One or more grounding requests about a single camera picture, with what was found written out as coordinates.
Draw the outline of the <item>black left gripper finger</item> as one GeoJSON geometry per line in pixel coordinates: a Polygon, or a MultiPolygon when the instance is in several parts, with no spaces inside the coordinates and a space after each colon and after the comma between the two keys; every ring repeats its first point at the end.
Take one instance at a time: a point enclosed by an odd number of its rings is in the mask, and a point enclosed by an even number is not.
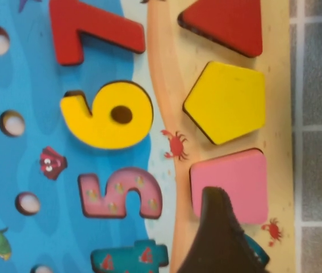
{"type": "Polygon", "coordinates": [[[202,190],[200,225],[178,272],[265,272],[225,190],[202,190]]]}

